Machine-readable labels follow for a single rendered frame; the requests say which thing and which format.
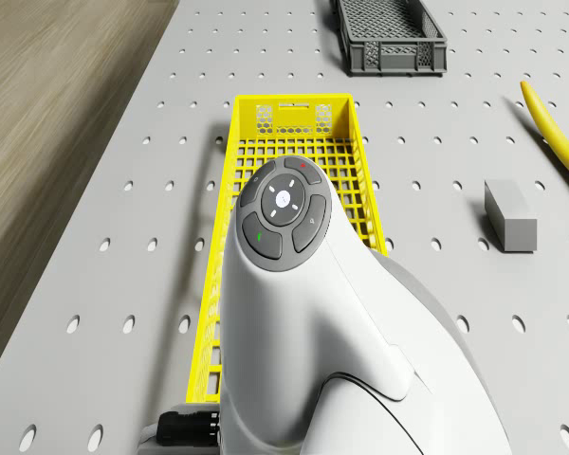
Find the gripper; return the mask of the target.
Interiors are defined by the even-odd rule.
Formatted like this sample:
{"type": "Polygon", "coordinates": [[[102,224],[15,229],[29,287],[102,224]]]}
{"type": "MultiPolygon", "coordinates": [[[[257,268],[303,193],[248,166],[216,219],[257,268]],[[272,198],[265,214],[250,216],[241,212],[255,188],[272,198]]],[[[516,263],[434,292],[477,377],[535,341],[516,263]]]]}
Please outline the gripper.
{"type": "Polygon", "coordinates": [[[219,414],[216,403],[177,405],[141,431],[139,447],[218,448],[219,414]]]}

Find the grey cube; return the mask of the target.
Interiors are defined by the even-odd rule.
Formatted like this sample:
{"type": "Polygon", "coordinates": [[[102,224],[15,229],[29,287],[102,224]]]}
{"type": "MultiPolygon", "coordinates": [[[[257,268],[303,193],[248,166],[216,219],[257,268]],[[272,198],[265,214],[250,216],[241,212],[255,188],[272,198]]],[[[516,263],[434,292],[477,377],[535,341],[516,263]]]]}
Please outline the grey cube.
{"type": "Polygon", "coordinates": [[[506,252],[537,250],[537,216],[518,184],[510,179],[485,181],[487,217],[506,252]]]}

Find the banana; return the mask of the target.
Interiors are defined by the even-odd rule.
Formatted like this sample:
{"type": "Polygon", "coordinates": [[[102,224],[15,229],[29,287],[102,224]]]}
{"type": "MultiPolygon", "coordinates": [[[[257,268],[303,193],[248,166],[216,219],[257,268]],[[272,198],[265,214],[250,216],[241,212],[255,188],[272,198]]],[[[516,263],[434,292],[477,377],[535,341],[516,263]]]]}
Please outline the banana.
{"type": "Polygon", "coordinates": [[[523,98],[541,135],[559,161],[569,171],[569,140],[549,114],[536,91],[527,81],[520,82],[523,98]]]}

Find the yellow basket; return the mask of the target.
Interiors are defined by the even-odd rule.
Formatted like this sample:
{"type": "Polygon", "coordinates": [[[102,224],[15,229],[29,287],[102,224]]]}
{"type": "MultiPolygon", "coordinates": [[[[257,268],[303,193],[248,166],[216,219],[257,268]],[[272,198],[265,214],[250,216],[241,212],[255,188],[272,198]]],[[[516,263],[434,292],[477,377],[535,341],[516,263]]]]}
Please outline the yellow basket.
{"type": "Polygon", "coordinates": [[[216,403],[221,363],[219,298],[230,212],[252,174],[269,160],[302,155],[317,163],[333,183],[361,241],[386,253],[374,188],[349,94],[241,95],[233,104],[229,138],[204,282],[186,400],[216,403]]]}

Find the dark grey basket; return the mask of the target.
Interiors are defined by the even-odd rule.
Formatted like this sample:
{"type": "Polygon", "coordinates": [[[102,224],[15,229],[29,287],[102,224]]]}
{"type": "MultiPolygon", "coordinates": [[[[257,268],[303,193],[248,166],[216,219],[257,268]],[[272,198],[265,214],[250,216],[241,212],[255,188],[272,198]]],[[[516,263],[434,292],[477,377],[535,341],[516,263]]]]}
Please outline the dark grey basket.
{"type": "Polygon", "coordinates": [[[447,38],[421,0],[331,0],[352,75],[444,74],[447,38]]]}

